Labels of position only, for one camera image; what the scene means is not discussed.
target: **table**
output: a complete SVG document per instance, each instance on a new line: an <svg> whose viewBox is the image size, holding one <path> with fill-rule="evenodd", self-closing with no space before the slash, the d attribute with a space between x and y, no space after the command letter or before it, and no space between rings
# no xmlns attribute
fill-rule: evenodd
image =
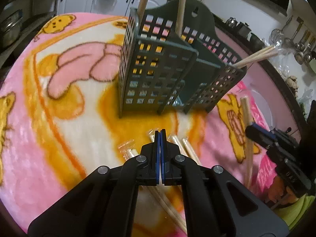
<svg viewBox="0 0 316 237"><path fill-rule="evenodd" d="M138 152L150 129L188 137L203 166L220 164L243 182L241 96L251 98L256 123L268 129L241 81L210 113L170 111L118 117L117 73L127 19L92 13L50 20L15 62L0 90L0 199L26 232L30 222L100 165L122 165L119 145ZM274 165L254 146L252 191L271 185ZM159 187L184 216L178 188ZM133 234L184 233L146 190L140 189Z"/></svg>

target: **hanging utensil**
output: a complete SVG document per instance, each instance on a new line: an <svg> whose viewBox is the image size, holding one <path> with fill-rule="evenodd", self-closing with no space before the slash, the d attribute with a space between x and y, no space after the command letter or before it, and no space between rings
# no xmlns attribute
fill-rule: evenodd
<svg viewBox="0 0 316 237"><path fill-rule="evenodd" d="M301 50L301 43L303 42L305 36L307 35L308 30L305 30L304 35L302 36L301 40L295 44L295 49L300 51Z"/></svg>
<svg viewBox="0 0 316 237"><path fill-rule="evenodd" d="M282 34L283 30L290 24L290 22L292 21L292 18L293 18L293 16L291 16L287 20L287 22L285 23L285 25L284 25L284 27L282 29L275 28L274 30L271 31L271 34L270 34L270 37L269 37L270 43L275 43L276 42L278 36L280 34Z"/></svg>
<svg viewBox="0 0 316 237"><path fill-rule="evenodd" d="M315 37L312 37L309 41L309 44L306 47L306 51L304 53L304 61L308 64L312 60L312 47L315 43Z"/></svg>
<svg viewBox="0 0 316 237"><path fill-rule="evenodd" d="M303 42L300 44L300 50L301 52L305 50L305 43L307 42L309 36L311 35L311 32L308 31L307 34L306 34L306 37L305 39L303 40Z"/></svg>

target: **basket hole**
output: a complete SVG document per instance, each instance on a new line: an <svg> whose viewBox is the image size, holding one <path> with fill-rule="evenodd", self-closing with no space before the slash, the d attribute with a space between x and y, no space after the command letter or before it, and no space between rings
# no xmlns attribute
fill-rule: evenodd
<svg viewBox="0 0 316 237"><path fill-rule="evenodd" d="M154 75L154 71L153 70L148 70L147 76L153 76L153 75Z"/></svg>
<svg viewBox="0 0 316 237"><path fill-rule="evenodd" d="M195 37L197 35L197 32L198 32L197 30L193 30L191 35Z"/></svg>
<svg viewBox="0 0 316 237"><path fill-rule="evenodd" d="M177 74L173 74L172 77L170 78L171 81L176 81L177 80Z"/></svg>
<svg viewBox="0 0 316 237"><path fill-rule="evenodd" d="M143 88L149 88L150 87L151 82L143 82Z"/></svg>
<svg viewBox="0 0 316 237"><path fill-rule="evenodd" d="M190 31L190 28L189 27L185 27L183 32L187 34L189 31Z"/></svg>
<svg viewBox="0 0 316 237"><path fill-rule="evenodd" d="M153 29L153 34L158 34L160 31L160 28L159 27L154 27Z"/></svg>
<svg viewBox="0 0 316 237"><path fill-rule="evenodd" d="M137 104L143 104L144 98L138 98L137 99Z"/></svg>
<svg viewBox="0 0 316 237"><path fill-rule="evenodd" d="M146 96L147 95L147 91L146 90L141 90L139 92L139 96Z"/></svg>
<svg viewBox="0 0 316 237"><path fill-rule="evenodd" d="M162 35L165 36L165 37L167 37L168 34L169 34L169 30L165 28L165 29L163 30L163 32L162 32Z"/></svg>
<svg viewBox="0 0 316 237"><path fill-rule="evenodd" d="M132 104L133 103L133 99L132 98L128 98L125 101L126 104Z"/></svg>
<svg viewBox="0 0 316 237"><path fill-rule="evenodd" d="M146 21L147 21L147 22L152 22L153 19L154 19L154 16L153 16L153 15L147 15L147 17L146 17Z"/></svg>
<svg viewBox="0 0 316 237"><path fill-rule="evenodd" d="M145 25L143 26L143 32L148 32L148 31L149 31L149 28L150 28L150 25L145 24Z"/></svg>
<svg viewBox="0 0 316 237"><path fill-rule="evenodd" d="M162 82L157 82L155 84L155 88L161 88L162 87Z"/></svg>
<svg viewBox="0 0 316 237"><path fill-rule="evenodd" d="M171 28L172 27L172 23L173 22L171 20L167 20L166 27Z"/></svg>
<svg viewBox="0 0 316 237"><path fill-rule="evenodd" d="M162 72L162 73L160 74L159 78L166 79L167 75L168 75L168 73Z"/></svg>
<svg viewBox="0 0 316 237"><path fill-rule="evenodd" d="M151 61L150 66L151 67L158 67L158 58L155 58Z"/></svg>
<svg viewBox="0 0 316 237"><path fill-rule="evenodd" d="M162 46L157 46L156 52L157 52L157 53L161 53L161 52L162 52Z"/></svg>
<svg viewBox="0 0 316 237"><path fill-rule="evenodd" d="M196 18L198 15L198 7L196 6L195 9L192 11L191 16Z"/></svg>
<svg viewBox="0 0 316 237"><path fill-rule="evenodd" d="M151 97L157 97L158 94L159 94L158 91L152 91L150 96Z"/></svg>
<svg viewBox="0 0 316 237"><path fill-rule="evenodd" d="M156 24L157 25L162 25L162 23L163 23L163 18L158 17L157 20L156 20Z"/></svg>
<svg viewBox="0 0 316 237"><path fill-rule="evenodd" d="M127 96L134 96L135 95L135 90L128 90Z"/></svg>

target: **steel pot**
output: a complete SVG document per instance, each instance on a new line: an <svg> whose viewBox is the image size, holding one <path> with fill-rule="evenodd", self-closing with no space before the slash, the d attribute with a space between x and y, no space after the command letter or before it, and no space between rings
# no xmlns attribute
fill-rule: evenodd
<svg viewBox="0 0 316 237"><path fill-rule="evenodd" d="M5 49L18 39L21 31L22 17L22 10L17 10L0 24L1 49Z"/></svg>
<svg viewBox="0 0 316 237"><path fill-rule="evenodd" d="M247 38L251 29L247 23L239 22L239 24L234 28L235 31L244 38Z"/></svg>
<svg viewBox="0 0 316 237"><path fill-rule="evenodd" d="M235 28L237 26L237 23L238 21L233 18L233 17L230 17L227 21L226 21L226 25L230 28Z"/></svg>

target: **plastic bag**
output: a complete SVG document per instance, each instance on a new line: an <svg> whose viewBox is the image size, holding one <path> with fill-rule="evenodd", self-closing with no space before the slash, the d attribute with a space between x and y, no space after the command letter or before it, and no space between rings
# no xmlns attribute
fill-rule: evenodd
<svg viewBox="0 0 316 237"><path fill-rule="evenodd" d="M270 46L271 44L265 40L262 39L265 46ZM282 48L282 42L277 42L275 44L276 50L279 52L279 55L271 57L269 59L269 62L273 65L273 67L276 69L276 71L281 75L283 80L285 81L290 76L290 68L288 66L288 60L289 60L289 50Z"/></svg>

